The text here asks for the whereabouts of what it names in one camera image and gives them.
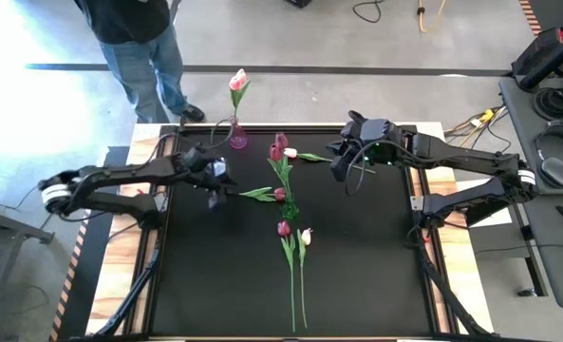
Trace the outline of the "pink glass vase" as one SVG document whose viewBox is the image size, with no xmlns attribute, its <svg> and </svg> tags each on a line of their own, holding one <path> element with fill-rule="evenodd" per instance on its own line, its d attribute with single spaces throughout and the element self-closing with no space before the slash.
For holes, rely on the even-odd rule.
<svg viewBox="0 0 563 342">
<path fill-rule="evenodd" d="M 230 119 L 232 134 L 229 138 L 229 145 L 234 149 L 243 149 L 248 144 L 247 135 L 240 125 L 237 117 L 231 117 Z"/>
</svg>

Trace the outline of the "light pink artificial tulip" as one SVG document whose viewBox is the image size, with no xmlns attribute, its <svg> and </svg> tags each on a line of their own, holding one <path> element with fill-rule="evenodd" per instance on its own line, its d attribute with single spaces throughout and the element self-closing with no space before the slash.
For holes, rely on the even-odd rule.
<svg viewBox="0 0 563 342">
<path fill-rule="evenodd" d="M 311 153 L 299 153 L 296 149 L 289 147 L 285 148 L 283 150 L 283 153 L 285 156 L 292 159 L 299 158 L 309 162 L 331 162 L 331 159 L 324 158 Z"/>
<path fill-rule="evenodd" d="M 229 82 L 231 100 L 234 108 L 233 116 L 231 118 L 232 124 L 237 123 L 237 110 L 245 92 L 249 88 L 250 82 L 251 81 L 248 79 L 248 75 L 243 68 L 241 68 Z"/>
<path fill-rule="evenodd" d="M 307 248 L 311 244 L 310 228 L 304 231 L 297 231 L 298 247 L 299 247 L 299 266 L 300 266 L 300 295 L 301 295 L 301 314 L 303 318 L 303 325 L 306 329 L 308 325 L 307 310 L 306 310 L 306 294 L 305 294 L 305 263 L 307 256 Z"/>
</svg>

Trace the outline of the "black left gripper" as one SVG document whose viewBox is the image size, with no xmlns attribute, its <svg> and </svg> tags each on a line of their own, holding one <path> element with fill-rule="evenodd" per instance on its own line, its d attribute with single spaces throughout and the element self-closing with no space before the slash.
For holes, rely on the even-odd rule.
<svg viewBox="0 0 563 342">
<path fill-rule="evenodd" d="M 207 165 L 216 158 L 224 157 L 201 146 L 192 147 L 183 153 L 181 157 L 182 165 L 187 169 L 186 175 L 181 179 L 195 187 L 213 190 L 209 192 L 208 198 L 210 209 L 216 209 L 224 204 L 224 193 L 238 193 L 236 183 L 231 177 L 230 165 L 228 163 L 228 176 L 225 179 L 219 180 L 207 174 Z"/>
</svg>

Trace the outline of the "black stand pole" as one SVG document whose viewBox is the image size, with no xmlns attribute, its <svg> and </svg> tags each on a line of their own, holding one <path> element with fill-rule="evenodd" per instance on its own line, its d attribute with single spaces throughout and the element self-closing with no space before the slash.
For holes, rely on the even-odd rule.
<svg viewBox="0 0 563 342">
<path fill-rule="evenodd" d="M 548 50 L 543 59 L 534 65 L 522 79 L 518 81 L 518 86 L 523 90 L 532 90 L 536 88 L 545 78 L 552 72 L 559 70 L 563 64 L 563 42 L 556 47 Z"/>
</svg>

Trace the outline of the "grey side desk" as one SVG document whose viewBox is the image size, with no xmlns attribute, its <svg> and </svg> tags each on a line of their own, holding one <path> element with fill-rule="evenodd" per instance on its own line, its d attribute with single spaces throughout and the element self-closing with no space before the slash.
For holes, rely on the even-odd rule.
<svg viewBox="0 0 563 342">
<path fill-rule="evenodd" d="M 553 136 L 540 137 L 547 121 L 534 110 L 534 94 L 522 90 L 514 79 L 499 83 L 524 159 L 535 173 L 539 195 L 524 204 L 541 262 L 556 303 L 563 308 L 563 188 L 552 187 L 539 174 L 542 161 L 555 157 L 563 161 L 563 142 Z"/>
</svg>

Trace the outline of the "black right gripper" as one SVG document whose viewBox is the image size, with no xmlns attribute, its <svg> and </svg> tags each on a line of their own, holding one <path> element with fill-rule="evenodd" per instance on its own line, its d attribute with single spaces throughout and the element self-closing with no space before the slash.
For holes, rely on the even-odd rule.
<svg viewBox="0 0 563 342">
<path fill-rule="evenodd" d="M 396 141 L 375 141 L 363 143 L 359 140 L 362 122 L 369 120 L 361 113 L 350 110 L 350 121 L 341 130 L 342 141 L 330 142 L 327 150 L 336 155 L 330 163 L 330 170 L 337 181 L 345 181 L 352 166 L 351 161 L 367 160 L 370 164 L 395 162 L 401 147 L 402 133 L 399 129 Z"/>
</svg>

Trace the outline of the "black table frame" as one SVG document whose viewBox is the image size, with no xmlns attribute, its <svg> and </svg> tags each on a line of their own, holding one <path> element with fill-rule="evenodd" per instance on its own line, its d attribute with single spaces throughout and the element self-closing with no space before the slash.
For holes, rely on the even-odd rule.
<svg viewBox="0 0 563 342">
<path fill-rule="evenodd" d="M 253 125 L 235 150 L 225 129 L 190 126 L 174 151 L 217 143 L 237 194 L 216 209 L 207 193 L 186 183 L 170 190 L 159 235 L 160 258 L 148 293 L 147 333 L 153 337 L 231 339 L 357 339 L 424 337 L 441 330 L 433 291 L 412 227 L 408 171 L 376 166 L 353 171 L 348 196 L 325 161 L 294 161 L 291 190 L 299 215 L 292 230 L 310 228 L 305 263 L 308 327 L 301 314 L 299 257 L 294 259 L 296 331 L 291 330 L 290 271 L 276 225 L 281 208 L 239 196 L 279 183 L 267 158 L 273 125 Z"/>
</svg>

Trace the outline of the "grey metal table leg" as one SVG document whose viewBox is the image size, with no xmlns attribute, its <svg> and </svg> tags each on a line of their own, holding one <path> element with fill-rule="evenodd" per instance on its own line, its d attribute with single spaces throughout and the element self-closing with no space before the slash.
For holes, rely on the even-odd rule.
<svg viewBox="0 0 563 342">
<path fill-rule="evenodd" d="M 42 244 L 49 244 L 53 240 L 54 234 L 0 214 L 0 238 L 3 239 L 0 242 L 0 247 L 2 248 L 0 255 L 1 294 L 7 286 L 24 241 L 29 238 L 35 238 Z"/>
</svg>

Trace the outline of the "black diagonal frame strut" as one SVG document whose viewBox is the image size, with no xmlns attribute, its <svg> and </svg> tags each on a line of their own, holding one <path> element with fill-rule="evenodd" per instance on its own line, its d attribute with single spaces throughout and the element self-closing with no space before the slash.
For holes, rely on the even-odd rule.
<svg viewBox="0 0 563 342">
<path fill-rule="evenodd" d="M 430 279 L 435 283 L 435 285 L 441 292 L 444 302 L 450 307 L 451 311 L 456 316 L 456 318 L 460 321 L 460 323 L 466 329 L 466 331 L 471 335 L 480 335 L 480 336 L 489 335 L 489 333 L 477 323 L 475 318 L 466 311 L 466 309 L 462 306 L 458 298 L 451 291 L 450 286 L 442 278 L 441 274 L 437 271 L 435 265 L 432 263 L 426 251 L 425 240 L 423 239 L 422 236 L 418 236 L 418 248 L 420 252 L 422 266 L 425 272 L 430 277 Z"/>
<path fill-rule="evenodd" d="M 153 250 L 152 257 L 147 263 L 145 268 L 140 273 L 137 280 L 131 286 L 128 295 L 122 301 L 122 304 L 113 315 L 110 316 L 106 324 L 99 329 L 94 337 L 108 337 L 113 336 L 117 329 L 120 327 L 121 323 L 128 316 L 129 311 L 135 306 L 138 301 L 138 297 L 141 294 L 143 288 L 147 282 L 152 278 L 154 271 L 159 264 L 160 258 L 160 247 L 156 246 Z"/>
</svg>

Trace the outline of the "person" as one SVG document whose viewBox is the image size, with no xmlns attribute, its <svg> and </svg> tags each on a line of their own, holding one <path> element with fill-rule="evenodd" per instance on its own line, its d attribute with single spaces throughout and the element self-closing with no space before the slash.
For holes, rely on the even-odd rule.
<svg viewBox="0 0 563 342">
<path fill-rule="evenodd" d="M 183 62 L 167 0 L 73 0 L 140 124 L 169 114 L 200 123 L 204 112 L 181 89 Z"/>
</svg>

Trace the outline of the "black crate with red top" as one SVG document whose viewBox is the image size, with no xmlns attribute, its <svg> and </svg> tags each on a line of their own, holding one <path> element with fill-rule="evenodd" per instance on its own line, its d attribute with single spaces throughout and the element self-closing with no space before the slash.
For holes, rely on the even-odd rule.
<svg viewBox="0 0 563 342">
<path fill-rule="evenodd" d="M 541 31 L 532 43 L 511 63 L 514 76 L 525 76 L 563 44 L 563 27 Z"/>
</svg>

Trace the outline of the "black headphones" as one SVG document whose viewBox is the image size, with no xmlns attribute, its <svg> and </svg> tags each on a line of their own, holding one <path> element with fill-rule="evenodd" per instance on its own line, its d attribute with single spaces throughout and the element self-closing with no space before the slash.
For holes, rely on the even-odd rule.
<svg viewBox="0 0 563 342">
<path fill-rule="evenodd" d="M 539 175 L 551 187 L 563 188 L 563 161 L 557 157 L 544 156 L 541 140 L 545 136 L 557 137 L 563 142 L 563 124 L 549 125 L 535 138 L 535 148 L 540 159 Z"/>
</svg>

